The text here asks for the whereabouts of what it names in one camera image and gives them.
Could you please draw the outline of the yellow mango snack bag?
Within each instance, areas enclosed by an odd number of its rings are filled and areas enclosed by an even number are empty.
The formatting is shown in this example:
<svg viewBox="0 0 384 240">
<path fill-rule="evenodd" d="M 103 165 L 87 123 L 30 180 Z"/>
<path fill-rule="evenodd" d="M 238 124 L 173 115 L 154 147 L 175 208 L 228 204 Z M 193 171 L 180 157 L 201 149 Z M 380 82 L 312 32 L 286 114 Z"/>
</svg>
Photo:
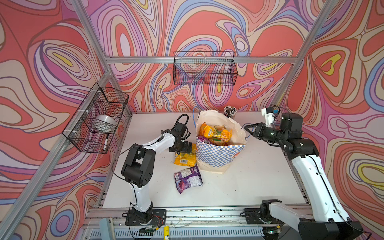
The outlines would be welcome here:
<svg viewBox="0 0 384 240">
<path fill-rule="evenodd" d="M 184 167 L 194 167 L 197 163 L 196 150 L 196 144 L 192 144 L 192 151 L 190 153 L 176 153 L 174 164 Z"/>
</svg>

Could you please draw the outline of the small yellow snack bag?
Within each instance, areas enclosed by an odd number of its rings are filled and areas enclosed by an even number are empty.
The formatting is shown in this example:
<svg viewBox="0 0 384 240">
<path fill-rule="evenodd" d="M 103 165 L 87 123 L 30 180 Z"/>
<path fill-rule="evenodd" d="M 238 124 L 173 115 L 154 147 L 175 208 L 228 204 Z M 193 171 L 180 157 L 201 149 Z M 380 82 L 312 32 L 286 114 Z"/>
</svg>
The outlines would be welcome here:
<svg viewBox="0 0 384 240">
<path fill-rule="evenodd" d="M 227 143 L 232 135 L 232 130 L 225 126 L 211 126 L 203 123 L 199 129 L 199 136 L 203 136 L 212 143 Z"/>
</svg>

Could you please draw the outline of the checkered paper bag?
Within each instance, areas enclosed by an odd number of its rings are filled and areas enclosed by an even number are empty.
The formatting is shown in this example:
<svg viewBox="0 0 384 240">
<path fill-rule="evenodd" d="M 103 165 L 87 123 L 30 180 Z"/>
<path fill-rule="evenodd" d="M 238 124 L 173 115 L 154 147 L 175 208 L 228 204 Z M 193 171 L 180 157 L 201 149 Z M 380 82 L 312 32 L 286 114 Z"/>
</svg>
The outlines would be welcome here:
<svg viewBox="0 0 384 240">
<path fill-rule="evenodd" d="M 231 139 L 225 144 L 205 144 L 199 141 L 200 126 L 206 123 L 211 126 L 225 126 L 232 130 Z M 233 160 L 246 147 L 246 132 L 241 125 L 224 114 L 207 110 L 201 111 L 196 120 L 196 157 L 201 171 L 223 174 L 230 167 Z"/>
</svg>

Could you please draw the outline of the purple berries snack bag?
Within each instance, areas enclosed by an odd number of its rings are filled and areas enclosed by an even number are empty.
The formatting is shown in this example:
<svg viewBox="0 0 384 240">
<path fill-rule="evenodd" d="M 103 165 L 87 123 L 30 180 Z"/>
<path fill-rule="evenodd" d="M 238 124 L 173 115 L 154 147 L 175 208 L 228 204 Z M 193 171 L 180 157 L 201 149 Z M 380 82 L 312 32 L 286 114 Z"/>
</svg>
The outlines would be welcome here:
<svg viewBox="0 0 384 240">
<path fill-rule="evenodd" d="M 186 189 L 204 185 L 198 165 L 174 173 L 174 180 L 180 194 Z"/>
</svg>

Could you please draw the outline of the purple grape snack bag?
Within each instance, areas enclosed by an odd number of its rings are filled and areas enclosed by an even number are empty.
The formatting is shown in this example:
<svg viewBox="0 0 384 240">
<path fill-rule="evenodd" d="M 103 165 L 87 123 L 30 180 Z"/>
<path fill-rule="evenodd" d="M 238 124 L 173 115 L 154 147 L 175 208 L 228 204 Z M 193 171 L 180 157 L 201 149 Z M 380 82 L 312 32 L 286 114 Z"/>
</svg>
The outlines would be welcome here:
<svg viewBox="0 0 384 240">
<path fill-rule="evenodd" d="M 202 143 L 205 143 L 205 144 L 212 144 L 212 142 L 209 140 L 209 139 L 207 139 L 207 138 L 205 138 L 204 136 L 198 136 L 198 139 L 199 139 L 199 141 L 201 141 Z"/>
</svg>

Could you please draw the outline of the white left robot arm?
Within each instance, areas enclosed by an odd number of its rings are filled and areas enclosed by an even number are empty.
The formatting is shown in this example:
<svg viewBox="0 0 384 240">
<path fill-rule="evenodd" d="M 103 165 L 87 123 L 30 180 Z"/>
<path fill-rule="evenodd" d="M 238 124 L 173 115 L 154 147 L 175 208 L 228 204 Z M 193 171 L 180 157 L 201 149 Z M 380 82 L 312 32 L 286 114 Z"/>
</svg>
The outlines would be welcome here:
<svg viewBox="0 0 384 240">
<path fill-rule="evenodd" d="M 156 140 L 130 147 L 121 174 L 133 186 L 136 212 L 146 214 L 152 210 L 153 203 L 147 185 L 154 174 L 156 154 L 166 150 L 177 154 L 190 153 L 192 143 L 187 141 L 190 135 L 186 123 L 175 122 L 172 129 L 161 131 L 161 136 Z"/>
</svg>

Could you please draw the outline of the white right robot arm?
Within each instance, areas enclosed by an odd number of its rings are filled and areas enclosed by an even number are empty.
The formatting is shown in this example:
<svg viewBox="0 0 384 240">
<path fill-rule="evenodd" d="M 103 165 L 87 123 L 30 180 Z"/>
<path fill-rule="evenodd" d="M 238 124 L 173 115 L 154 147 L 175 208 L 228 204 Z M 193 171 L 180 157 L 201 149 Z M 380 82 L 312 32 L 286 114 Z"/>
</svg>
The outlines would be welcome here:
<svg viewBox="0 0 384 240">
<path fill-rule="evenodd" d="M 283 223 L 303 240 L 354 240 L 361 236 L 364 229 L 350 218 L 336 196 L 315 143 L 302 136 L 303 118 L 283 113 L 278 128 L 273 127 L 274 113 L 265 114 L 265 118 L 264 123 L 245 125 L 244 129 L 254 138 L 282 149 L 303 183 L 312 214 L 303 214 L 277 199 L 263 200 L 259 209 L 244 210 L 247 223 Z"/>
</svg>

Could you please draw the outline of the cup of straws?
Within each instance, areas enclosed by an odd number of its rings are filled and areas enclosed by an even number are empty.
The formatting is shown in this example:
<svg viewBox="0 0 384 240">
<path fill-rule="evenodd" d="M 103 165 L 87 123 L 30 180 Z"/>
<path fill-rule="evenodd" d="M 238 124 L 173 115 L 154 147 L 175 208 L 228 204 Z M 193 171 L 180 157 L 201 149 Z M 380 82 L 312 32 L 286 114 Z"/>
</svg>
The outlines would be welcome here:
<svg viewBox="0 0 384 240">
<path fill-rule="evenodd" d="M 224 112 L 223 114 L 227 117 L 227 118 L 231 118 L 231 119 L 234 119 L 234 117 L 236 116 L 236 113 L 237 113 L 237 109 L 233 106 L 225 106 L 224 107 Z"/>
</svg>

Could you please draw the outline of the black marker in basket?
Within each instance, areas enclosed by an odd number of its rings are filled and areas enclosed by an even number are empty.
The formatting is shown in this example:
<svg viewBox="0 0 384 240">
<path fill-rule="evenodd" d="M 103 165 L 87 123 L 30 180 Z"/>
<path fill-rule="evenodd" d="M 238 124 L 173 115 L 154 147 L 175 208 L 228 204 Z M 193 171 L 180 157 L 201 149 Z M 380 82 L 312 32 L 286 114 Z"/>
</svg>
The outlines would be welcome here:
<svg viewBox="0 0 384 240">
<path fill-rule="evenodd" d="M 106 152 L 108 148 L 108 141 L 109 141 L 109 134 L 106 135 L 104 145 L 103 145 L 103 151 Z"/>
</svg>

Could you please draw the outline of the silver bowl in basket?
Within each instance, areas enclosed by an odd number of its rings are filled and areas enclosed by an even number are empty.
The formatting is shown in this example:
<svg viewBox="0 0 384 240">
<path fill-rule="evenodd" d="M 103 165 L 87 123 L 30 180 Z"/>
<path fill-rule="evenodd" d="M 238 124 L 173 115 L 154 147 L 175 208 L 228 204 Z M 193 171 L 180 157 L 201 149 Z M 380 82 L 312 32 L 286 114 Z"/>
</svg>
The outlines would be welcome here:
<svg viewBox="0 0 384 240">
<path fill-rule="evenodd" d="M 118 124 L 114 118 L 107 115 L 98 115 L 96 116 L 96 119 L 113 126 L 116 126 Z"/>
</svg>

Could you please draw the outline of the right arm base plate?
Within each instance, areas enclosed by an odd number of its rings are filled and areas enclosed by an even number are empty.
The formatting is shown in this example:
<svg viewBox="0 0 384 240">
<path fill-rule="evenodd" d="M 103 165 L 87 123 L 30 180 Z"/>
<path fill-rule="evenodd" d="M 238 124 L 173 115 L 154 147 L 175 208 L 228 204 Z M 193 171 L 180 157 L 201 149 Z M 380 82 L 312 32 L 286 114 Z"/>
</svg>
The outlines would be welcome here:
<svg viewBox="0 0 384 240">
<path fill-rule="evenodd" d="M 281 222 L 273 218 L 267 210 L 261 210 L 260 208 L 246 208 L 240 213 L 240 216 L 246 219 L 248 225 L 281 224 Z"/>
</svg>

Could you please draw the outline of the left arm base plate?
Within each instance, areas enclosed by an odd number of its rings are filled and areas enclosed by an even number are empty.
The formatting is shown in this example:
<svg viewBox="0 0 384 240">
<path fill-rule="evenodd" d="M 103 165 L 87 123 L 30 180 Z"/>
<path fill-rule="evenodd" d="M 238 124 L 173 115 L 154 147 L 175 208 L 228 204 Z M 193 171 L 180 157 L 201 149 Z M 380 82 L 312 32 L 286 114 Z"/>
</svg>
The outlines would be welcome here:
<svg viewBox="0 0 384 240">
<path fill-rule="evenodd" d="M 161 227 L 166 223 L 166 216 L 166 209 L 149 209 L 148 212 L 142 213 L 135 208 L 132 208 L 128 212 L 122 214 L 122 217 L 126 219 L 126 226 Z"/>
</svg>

